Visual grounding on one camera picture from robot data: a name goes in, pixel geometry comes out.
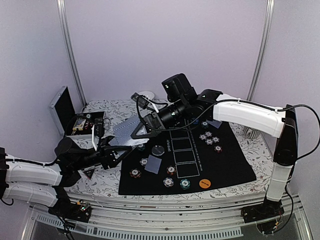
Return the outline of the white chip cluster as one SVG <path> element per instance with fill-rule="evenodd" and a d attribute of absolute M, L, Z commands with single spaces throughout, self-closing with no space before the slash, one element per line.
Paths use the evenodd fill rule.
<path fill-rule="evenodd" d="M 212 140 L 214 143 L 218 143 L 220 141 L 220 139 L 218 137 L 213 137 Z"/>
<path fill-rule="evenodd" d="M 212 134 L 210 131 L 207 131 L 207 132 L 205 132 L 205 135 L 206 135 L 208 138 L 211 138 L 213 134 Z"/>
<path fill-rule="evenodd" d="M 212 140 L 212 139 L 206 139 L 206 140 L 205 140 L 205 143 L 206 143 L 207 145 L 212 145 L 212 144 L 213 144 L 213 140 Z"/>

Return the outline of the clear dealer button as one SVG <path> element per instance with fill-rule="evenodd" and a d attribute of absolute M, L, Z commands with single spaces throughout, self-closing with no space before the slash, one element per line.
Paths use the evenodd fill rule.
<path fill-rule="evenodd" d="M 152 147 L 151 153 L 156 157 L 160 157 L 165 153 L 165 148 L 161 145 L 155 145 Z"/>

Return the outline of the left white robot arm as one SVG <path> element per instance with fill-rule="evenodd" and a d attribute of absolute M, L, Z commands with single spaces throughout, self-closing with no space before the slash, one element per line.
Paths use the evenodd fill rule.
<path fill-rule="evenodd" d="M 99 139 L 92 148 L 81 148 L 70 137 L 58 143 L 52 162 L 37 162 L 17 158 L 0 149 L 0 198 L 22 200 L 55 208 L 63 217 L 74 213 L 65 189 L 75 185 L 80 170 L 102 166 L 116 167 L 133 148 L 110 145 L 113 136 Z"/>

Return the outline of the green chip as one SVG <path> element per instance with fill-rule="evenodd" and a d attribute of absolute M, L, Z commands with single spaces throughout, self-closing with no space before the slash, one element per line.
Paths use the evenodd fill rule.
<path fill-rule="evenodd" d="M 144 151 L 146 149 L 146 146 L 144 144 L 140 144 L 137 146 L 139 151 Z"/>
<path fill-rule="evenodd" d="M 209 127 L 209 124 L 204 121 L 204 122 L 201 123 L 201 127 L 204 128 L 204 129 L 207 129 Z"/>
<path fill-rule="evenodd" d="M 188 179 L 182 179 L 180 181 L 180 187 L 183 189 L 183 190 L 187 190 L 189 189 L 191 186 L 191 182 L 188 180 Z"/>

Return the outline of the red chip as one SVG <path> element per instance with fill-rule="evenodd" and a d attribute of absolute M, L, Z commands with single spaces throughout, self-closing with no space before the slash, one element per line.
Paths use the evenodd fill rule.
<path fill-rule="evenodd" d="M 169 166 L 166 169 L 168 175 L 173 176 L 176 173 L 176 168 L 173 166 Z"/>
<path fill-rule="evenodd" d="M 132 178 L 135 178 L 135 179 L 140 178 L 142 175 L 141 171 L 136 168 L 132 169 L 129 174 Z"/>
<path fill-rule="evenodd" d="M 221 146 L 216 145 L 216 146 L 214 147 L 214 150 L 215 150 L 217 153 L 221 153 L 223 149 L 222 149 Z"/>

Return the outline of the blue card deck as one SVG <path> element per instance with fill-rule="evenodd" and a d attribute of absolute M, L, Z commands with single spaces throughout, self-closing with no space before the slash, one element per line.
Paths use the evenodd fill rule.
<path fill-rule="evenodd" d="M 109 142 L 110 146 L 137 146 L 147 143 L 149 138 L 133 139 L 131 134 L 140 124 L 138 115 L 132 115 L 125 121 L 113 127 L 114 138 Z"/>

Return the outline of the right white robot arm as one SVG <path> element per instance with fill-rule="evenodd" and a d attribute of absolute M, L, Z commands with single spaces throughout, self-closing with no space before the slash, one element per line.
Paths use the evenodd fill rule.
<path fill-rule="evenodd" d="M 153 138 L 161 132 L 173 131 L 179 119 L 186 117 L 239 124 L 277 138 L 273 170 L 265 194 L 266 201 L 258 208 L 262 218 L 269 218 L 274 214 L 298 159 L 296 113 L 288 108 L 232 97 L 218 90 L 205 89 L 198 94 L 183 73 L 175 74 L 161 84 L 170 105 L 146 116 L 140 115 L 140 123 L 131 137 Z"/>

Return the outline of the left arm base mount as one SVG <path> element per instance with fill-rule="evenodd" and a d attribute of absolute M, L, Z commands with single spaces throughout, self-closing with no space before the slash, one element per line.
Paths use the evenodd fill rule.
<path fill-rule="evenodd" d="M 59 199 L 56 204 L 48 208 L 48 213 L 61 219 L 69 219 L 88 223 L 92 213 L 92 206 L 86 202 L 72 203 L 65 199 Z"/>

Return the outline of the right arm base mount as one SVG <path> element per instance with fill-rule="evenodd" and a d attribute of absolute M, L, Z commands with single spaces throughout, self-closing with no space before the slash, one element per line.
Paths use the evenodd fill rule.
<path fill-rule="evenodd" d="M 242 207 L 240 214 L 245 223 L 266 220 L 276 216 L 283 216 L 285 213 L 283 203 L 279 201 L 271 201 L 266 197 L 262 203 Z"/>

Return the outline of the orange big blind button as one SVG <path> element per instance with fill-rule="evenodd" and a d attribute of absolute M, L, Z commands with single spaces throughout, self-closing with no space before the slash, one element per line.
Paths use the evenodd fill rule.
<path fill-rule="evenodd" d="M 201 179 L 198 184 L 202 189 L 208 189 L 211 186 L 211 181 L 204 178 Z"/>

